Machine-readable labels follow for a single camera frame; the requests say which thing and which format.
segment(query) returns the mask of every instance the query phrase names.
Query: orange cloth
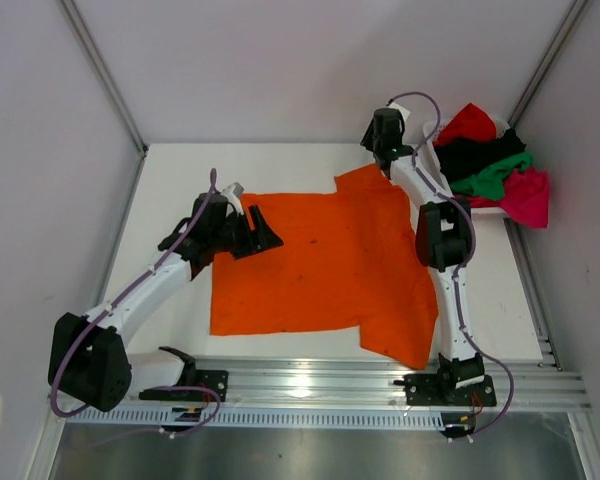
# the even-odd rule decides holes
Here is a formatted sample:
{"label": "orange cloth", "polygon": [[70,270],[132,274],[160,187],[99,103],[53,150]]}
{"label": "orange cloth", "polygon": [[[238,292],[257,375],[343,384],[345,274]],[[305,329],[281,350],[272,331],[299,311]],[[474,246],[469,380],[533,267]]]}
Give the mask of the orange cloth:
{"label": "orange cloth", "polygon": [[428,362],[437,317],[416,258],[409,200],[375,166],[336,178],[335,194],[245,194],[284,246],[213,263],[211,334],[336,330],[413,368]]}

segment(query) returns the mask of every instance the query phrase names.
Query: gray floor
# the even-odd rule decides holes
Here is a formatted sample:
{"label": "gray floor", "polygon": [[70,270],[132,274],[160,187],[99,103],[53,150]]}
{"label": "gray floor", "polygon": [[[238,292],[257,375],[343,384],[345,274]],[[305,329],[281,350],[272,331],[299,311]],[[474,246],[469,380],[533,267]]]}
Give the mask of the gray floor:
{"label": "gray floor", "polygon": [[510,414],[473,445],[437,432],[207,427],[168,440],[68,425],[52,479],[584,479],[566,415]]}

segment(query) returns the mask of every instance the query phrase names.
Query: pile of clothes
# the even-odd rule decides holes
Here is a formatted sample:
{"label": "pile of clothes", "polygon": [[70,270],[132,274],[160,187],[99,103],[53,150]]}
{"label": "pile of clothes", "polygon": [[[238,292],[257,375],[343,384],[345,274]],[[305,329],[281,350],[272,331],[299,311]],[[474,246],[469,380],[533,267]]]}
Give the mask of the pile of clothes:
{"label": "pile of clothes", "polygon": [[547,227],[549,177],[533,167],[514,129],[498,137],[489,115],[470,103],[433,145],[451,191],[472,208],[500,207],[518,223]]}

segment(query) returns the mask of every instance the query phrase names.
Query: white wall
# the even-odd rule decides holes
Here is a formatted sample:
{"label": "white wall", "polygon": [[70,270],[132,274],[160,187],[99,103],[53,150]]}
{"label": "white wall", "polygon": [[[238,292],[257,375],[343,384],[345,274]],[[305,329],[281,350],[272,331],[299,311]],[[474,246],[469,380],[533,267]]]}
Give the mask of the white wall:
{"label": "white wall", "polygon": [[147,142],[341,142],[405,90],[507,116],[571,0],[78,3]]}
{"label": "white wall", "polygon": [[55,320],[93,301],[135,162],[55,3],[0,1],[0,479],[30,457]]}
{"label": "white wall", "polygon": [[528,231],[526,239],[558,353],[567,368],[583,373],[600,427],[600,0],[520,132],[553,188],[549,229]]}

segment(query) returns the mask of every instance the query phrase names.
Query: green cloth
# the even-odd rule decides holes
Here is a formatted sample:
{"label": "green cloth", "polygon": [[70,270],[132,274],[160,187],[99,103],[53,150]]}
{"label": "green cloth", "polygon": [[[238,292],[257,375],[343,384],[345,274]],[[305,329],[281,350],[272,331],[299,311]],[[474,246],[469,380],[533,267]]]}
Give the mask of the green cloth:
{"label": "green cloth", "polygon": [[463,178],[450,184],[453,193],[500,200],[504,197],[503,181],[513,173],[514,169],[524,172],[531,166],[531,154],[518,153],[493,163],[476,175]]}

